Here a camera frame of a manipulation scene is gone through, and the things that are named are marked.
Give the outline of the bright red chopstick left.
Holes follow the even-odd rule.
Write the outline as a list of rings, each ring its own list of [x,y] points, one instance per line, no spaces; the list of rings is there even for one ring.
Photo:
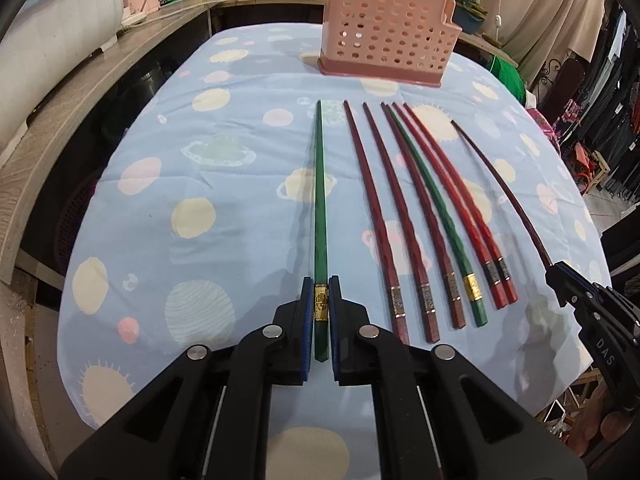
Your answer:
[[[391,106],[392,111],[393,111],[393,112],[396,112],[396,110],[394,109],[394,104],[398,104],[398,103],[393,103],[393,104],[392,104],[392,106]],[[442,191],[444,191],[444,192],[447,194],[448,200],[450,201],[451,205],[452,205],[452,206],[454,206],[454,204],[452,203],[452,201],[451,201],[451,200],[450,200],[450,198],[449,198],[449,195],[448,195],[448,193],[447,193],[447,191],[446,191],[446,188],[442,185],[442,182],[440,182],[440,179],[439,179],[439,177],[438,177],[438,174],[436,174],[436,170],[432,167],[432,165],[431,165],[430,161],[427,159],[426,155],[423,153],[422,148],[420,147],[420,145],[419,145],[418,141],[416,140],[416,138],[414,137],[413,133],[412,133],[412,132],[411,132],[411,130],[409,129],[409,126],[407,125],[407,121],[406,121],[404,118],[402,118],[402,117],[399,115],[399,113],[398,113],[398,112],[396,112],[396,113],[398,114],[399,118],[401,119],[402,123],[404,124],[404,126],[405,126],[405,128],[406,128],[407,132],[408,132],[408,133],[410,134],[410,136],[412,137],[412,140],[413,140],[414,145],[416,146],[416,148],[417,148],[418,150],[420,150],[420,151],[421,151],[421,156],[422,156],[422,158],[423,158],[423,160],[424,160],[424,162],[425,162],[425,165],[427,166],[427,169],[428,169],[428,170],[430,170],[431,176],[433,177],[433,179],[434,179],[434,181],[435,181],[435,183],[436,183],[437,187],[439,188],[439,192],[440,192],[440,194],[442,194]],[[463,243],[463,240],[462,240],[462,244],[463,244],[463,248],[465,249],[466,255],[468,256],[468,252],[466,251],[466,246],[465,246],[465,244]]]

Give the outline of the dark red chopstick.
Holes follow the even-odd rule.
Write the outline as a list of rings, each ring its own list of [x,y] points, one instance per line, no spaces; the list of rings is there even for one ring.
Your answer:
[[[390,124],[390,128],[392,128],[402,157],[405,159],[428,232],[431,235],[440,277],[445,287],[452,326],[454,326],[456,330],[461,330],[466,325],[466,321],[454,267],[450,261],[445,239],[442,236],[442,231],[440,230],[434,211],[431,176],[425,169],[424,163],[409,139],[408,134],[405,133],[400,120],[396,118],[396,115],[390,110],[390,107],[386,103],[383,103],[381,108],[385,118]]]
[[[390,246],[390,241],[387,236],[386,224],[383,218],[380,200],[378,199],[378,192],[376,192],[370,165],[360,138],[354,114],[352,114],[352,109],[346,100],[343,101],[343,107],[350,135],[352,136],[352,144],[354,144],[357,155],[364,189],[366,190],[370,215],[374,227],[376,249],[378,250],[378,261],[380,262],[387,289],[393,332],[403,344],[408,344],[410,339],[404,302],[402,301],[401,296],[400,281],[394,263],[392,246]]]
[[[380,153],[386,177],[390,184],[390,190],[392,191],[394,203],[398,211],[399,222],[402,234],[404,234],[405,246],[411,263],[414,284],[416,284],[416,294],[418,295],[419,304],[423,314],[425,338],[428,342],[434,344],[435,342],[440,341],[436,309],[430,281],[428,280],[427,270],[425,269],[422,259],[421,248],[416,240],[416,231],[414,230],[404,193],[401,191],[398,177],[396,176],[390,155],[386,150],[380,129],[375,122],[369,105],[367,103],[363,103],[362,107],[371,128],[376,147]]]

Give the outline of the pink perforated utensil holder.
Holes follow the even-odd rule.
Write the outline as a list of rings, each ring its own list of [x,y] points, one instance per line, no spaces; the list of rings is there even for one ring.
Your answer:
[[[438,88],[461,27],[454,0],[324,0],[321,73]]]

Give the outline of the blue planet pattern tablecloth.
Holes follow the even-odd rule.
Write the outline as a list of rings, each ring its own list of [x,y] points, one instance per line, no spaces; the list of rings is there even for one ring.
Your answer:
[[[321,29],[226,30],[198,48],[125,133],[90,200],[62,298],[58,367],[79,416],[99,427],[191,344],[222,348],[266,324],[312,271],[312,129],[322,102],[329,269],[375,323],[388,320],[374,229],[343,101],[381,200],[410,340],[418,300],[367,103],[394,165],[431,282],[440,336],[527,411],[538,413],[590,365],[569,308],[455,120],[516,195],[553,260],[607,283],[600,236],[560,156],[488,70],[453,55],[438,88],[329,77]],[[382,112],[408,103],[457,167],[518,292],[486,304],[488,323],[452,326],[431,235]]]

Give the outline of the white plastic storage bin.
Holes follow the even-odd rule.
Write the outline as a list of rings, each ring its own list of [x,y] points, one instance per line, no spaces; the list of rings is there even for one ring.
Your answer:
[[[124,0],[27,0],[1,40],[1,147],[80,62],[116,35]]]

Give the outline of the dark blue vegetable basin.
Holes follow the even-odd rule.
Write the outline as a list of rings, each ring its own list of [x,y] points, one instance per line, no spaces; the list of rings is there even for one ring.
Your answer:
[[[454,22],[469,35],[474,35],[480,31],[484,25],[487,10],[484,9],[477,0],[454,0]]]

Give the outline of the beige hanging curtain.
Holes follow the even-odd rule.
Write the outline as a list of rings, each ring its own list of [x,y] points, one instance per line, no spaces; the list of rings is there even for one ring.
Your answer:
[[[487,11],[482,32],[500,42],[528,84],[552,60],[593,56],[605,0],[477,1]]]

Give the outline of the dark maroon chopstick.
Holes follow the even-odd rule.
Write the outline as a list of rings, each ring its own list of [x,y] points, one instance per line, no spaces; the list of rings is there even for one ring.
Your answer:
[[[520,202],[518,201],[514,193],[509,188],[509,185],[506,183],[503,177],[500,176],[494,164],[477,146],[477,144],[471,139],[471,137],[462,129],[462,127],[453,119],[451,119],[450,122],[451,122],[451,125],[453,125],[454,128],[457,130],[457,133],[459,133],[460,136],[462,136],[463,140],[465,140],[465,142],[469,144],[470,148],[472,148],[475,154],[477,154],[477,156],[480,158],[482,163],[486,166],[488,171],[495,178],[500,188],[503,190],[504,195],[506,196],[509,203],[513,207],[514,211],[518,215],[518,218],[520,218],[521,222],[523,223],[524,229],[526,229],[526,232],[528,233],[529,238],[532,240],[532,243],[536,248],[536,252],[541,260],[541,263],[544,266],[544,270],[548,271],[553,266],[553,262],[549,256],[548,250],[544,247],[544,242],[542,241],[541,237],[538,235],[533,225],[533,222],[531,222],[530,219],[528,218],[526,211],[524,210],[524,208],[522,207],[522,205],[520,204]]]

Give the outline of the pink floral cloth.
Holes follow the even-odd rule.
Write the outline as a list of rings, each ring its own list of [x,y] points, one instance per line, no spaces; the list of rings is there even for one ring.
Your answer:
[[[541,112],[539,110],[537,110],[535,107],[528,108],[526,110],[526,112],[533,119],[533,121],[536,122],[536,125],[539,127],[539,129],[542,131],[542,133],[549,140],[551,145],[554,147],[555,151],[558,154],[560,154],[561,150],[560,150],[560,144],[559,144],[558,137],[556,136],[556,133],[555,133],[554,129],[548,123],[548,120],[546,118],[544,118],[544,115],[541,114]]]

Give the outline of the green chopstick gold band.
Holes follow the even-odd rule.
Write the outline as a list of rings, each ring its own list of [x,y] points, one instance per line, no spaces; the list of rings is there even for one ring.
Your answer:
[[[431,176],[430,170],[427,169],[419,150],[414,145],[413,140],[411,140],[411,136],[407,132],[398,114],[393,112],[392,108],[388,104],[384,104],[384,108],[386,112],[390,113],[393,125],[399,130],[402,140],[404,140],[412,160],[418,167],[420,175],[428,189],[428,192],[430,193],[433,204],[437,210],[439,220],[442,222],[442,227],[445,230],[447,240],[452,249],[452,253],[454,254],[454,258],[456,259],[466,296],[468,297],[472,308],[475,324],[478,327],[485,326],[488,323],[488,317],[484,306],[483,295],[480,291],[480,285],[477,283],[477,278],[473,272],[472,264],[470,263],[469,257],[466,255],[462,240],[458,234],[456,226],[454,225],[454,220],[452,220],[448,212],[445,201],[442,198],[442,194],[440,194],[439,188]]]

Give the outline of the wooden kitchen counter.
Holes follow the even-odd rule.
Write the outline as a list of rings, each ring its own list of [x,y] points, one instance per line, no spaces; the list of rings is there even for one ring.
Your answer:
[[[1,281],[12,282],[26,224],[63,148],[105,93],[134,64],[201,14],[257,4],[321,6],[324,0],[181,0],[164,6],[58,85],[1,167]]]

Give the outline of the green plastic bag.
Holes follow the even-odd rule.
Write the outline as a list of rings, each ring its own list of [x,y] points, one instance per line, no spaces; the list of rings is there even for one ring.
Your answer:
[[[493,56],[488,70],[500,81],[521,105],[526,102],[526,87],[518,70],[498,56]]]

